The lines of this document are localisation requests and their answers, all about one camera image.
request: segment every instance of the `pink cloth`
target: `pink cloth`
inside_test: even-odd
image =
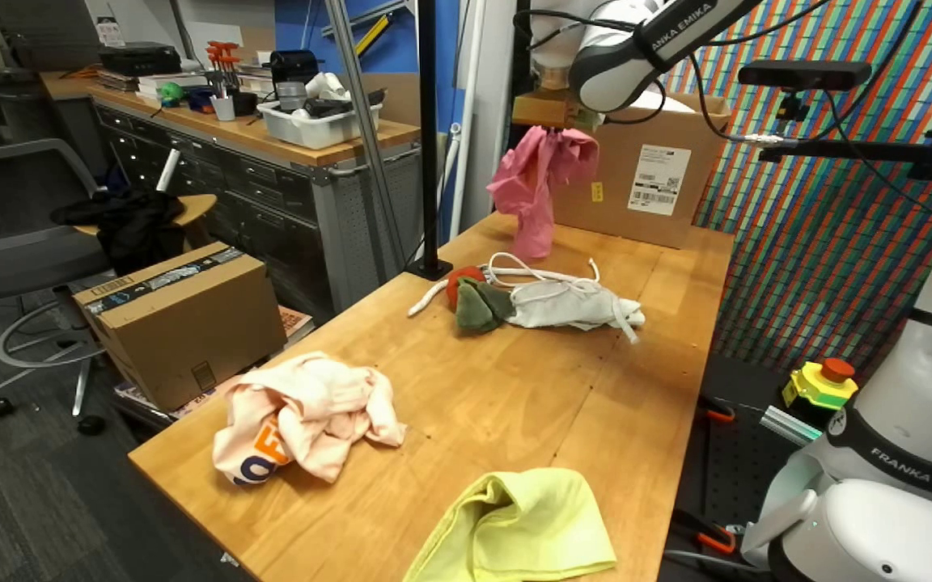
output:
[[[356,439],[406,443],[393,406],[393,382],[376,368],[353,368],[325,352],[239,376],[229,393],[229,425],[214,438],[214,470],[229,482],[263,485],[299,464],[336,482]]]
[[[599,170],[599,144],[581,131],[548,133],[531,128],[529,137],[499,162],[489,193],[502,213],[517,216],[512,246],[526,263],[553,253],[553,184],[594,182]]]

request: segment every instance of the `floor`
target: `floor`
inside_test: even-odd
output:
[[[20,313],[0,301],[0,328]],[[246,580],[219,550],[158,499],[128,464],[137,447],[106,387],[94,376],[92,412],[106,419],[102,438],[79,438],[69,419],[71,371],[20,384],[18,415],[0,420],[0,580]],[[789,447],[759,428],[759,412],[785,376],[713,361],[707,393],[737,409],[737,425],[692,425],[679,507],[713,525],[746,525],[759,513],[772,473]],[[663,582],[746,580],[713,566],[663,562]]]

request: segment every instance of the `rag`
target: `rag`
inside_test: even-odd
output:
[[[393,406],[393,382],[325,352],[256,368],[234,382],[229,420],[214,434],[214,470],[239,485],[263,485],[299,464],[336,482],[356,439],[403,447],[406,425]]]
[[[531,128],[499,162],[489,193],[517,216],[515,255],[534,263],[553,253],[553,184],[586,184],[599,170],[599,144],[581,131]]]
[[[578,580],[612,566],[615,550],[581,473],[489,473],[446,507],[406,582]]]

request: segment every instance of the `office chair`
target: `office chair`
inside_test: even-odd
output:
[[[0,393],[20,378],[79,365],[71,419],[80,434],[102,434],[103,420],[83,415],[92,361],[102,346],[80,328],[69,286],[110,271],[94,235],[55,227],[52,212],[94,193],[94,178],[61,138],[33,138],[0,145],[0,297],[33,297],[52,291],[55,301],[24,313],[0,332],[0,361],[20,368],[0,382]]]

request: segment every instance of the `colorful patterned wall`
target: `colorful patterned wall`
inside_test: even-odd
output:
[[[811,4],[766,0],[726,37],[759,32]],[[753,60],[880,61],[912,0],[831,0],[802,24],[735,49],[703,49],[707,88],[735,110],[735,133],[763,133],[779,91],[737,85]],[[695,91],[692,67],[666,77]],[[813,116],[794,137],[827,131],[828,101],[811,93]],[[856,110],[847,133],[867,144],[924,144],[932,131],[932,4],[924,4],[910,39],[888,75]],[[847,355],[874,361],[900,329],[932,267],[932,182],[910,182],[910,164],[876,162],[900,184],[888,192],[861,162],[759,162],[753,145],[729,145],[700,222],[737,232],[715,352],[786,368],[802,358]]]

